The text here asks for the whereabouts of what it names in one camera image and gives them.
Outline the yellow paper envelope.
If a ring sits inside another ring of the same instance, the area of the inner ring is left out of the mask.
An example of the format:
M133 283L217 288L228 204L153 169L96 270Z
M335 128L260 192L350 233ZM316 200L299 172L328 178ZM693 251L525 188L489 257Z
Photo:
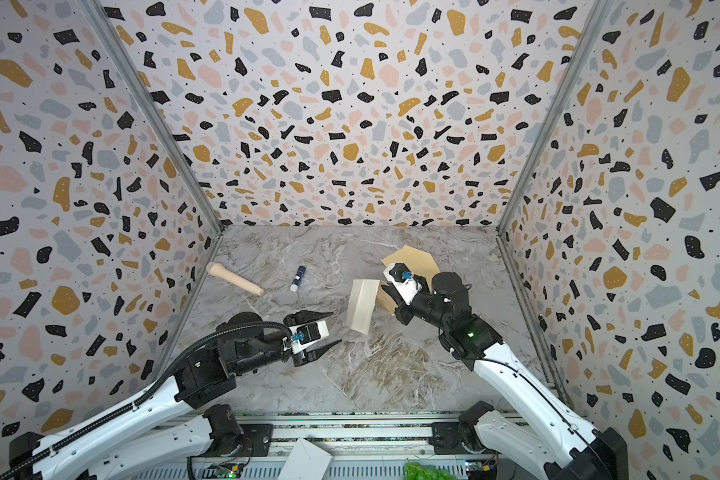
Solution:
M440 272L434 257L430 253L408 245L382 260L384 267L394 263L406 264L414 274L423 276L428 283L431 283L433 276ZM377 304L389 313L394 312L395 303L382 289L378 290Z

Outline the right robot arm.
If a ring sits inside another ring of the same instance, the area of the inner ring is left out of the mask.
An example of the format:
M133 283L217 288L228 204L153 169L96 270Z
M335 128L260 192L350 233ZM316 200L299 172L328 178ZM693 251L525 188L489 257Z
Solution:
M404 325L419 318L438 330L441 346L491 385L526 421L520 428L480 401L459 417L462 444L493 450L537 479L626 479L628 448L612 428L598 430L560 400L514 354L503 337L472 311L459 275L433 279L405 264L384 271L383 290Z

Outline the cream letter paper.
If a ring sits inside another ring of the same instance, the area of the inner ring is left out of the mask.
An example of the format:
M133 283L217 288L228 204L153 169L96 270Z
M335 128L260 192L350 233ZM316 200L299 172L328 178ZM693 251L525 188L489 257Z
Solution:
M363 335L369 333L379 286L379 280L353 281L346 317L351 330Z

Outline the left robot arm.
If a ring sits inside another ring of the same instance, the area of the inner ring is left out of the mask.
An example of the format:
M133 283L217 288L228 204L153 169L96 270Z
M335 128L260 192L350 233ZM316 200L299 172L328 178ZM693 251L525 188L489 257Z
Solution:
M252 449L232 408L218 398L239 377L275 363L300 367L330 348L327 312L282 322L243 312L195 341L143 391L73 427L10 443L5 479L125 479L178 457Z

